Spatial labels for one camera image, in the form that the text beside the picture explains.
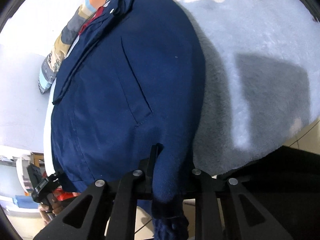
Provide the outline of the person's hand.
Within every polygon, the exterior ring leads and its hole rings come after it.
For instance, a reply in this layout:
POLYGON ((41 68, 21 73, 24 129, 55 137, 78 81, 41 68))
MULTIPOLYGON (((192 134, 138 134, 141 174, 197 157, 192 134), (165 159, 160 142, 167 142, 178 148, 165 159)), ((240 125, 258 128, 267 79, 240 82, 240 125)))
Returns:
POLYGON ((65 192, 62 189, 56 189, 53 191, 53 195, 49 196, 50 207, 44 204, 39 205, 39 212, 44 220, 45 225, 48 225, 51 222, 51 218, 48 215, 49 210, 54 215, 58 215, 66 207, 67 201, 73 200, 73 198, 77 197, 78 195, 78 193, 65 192))

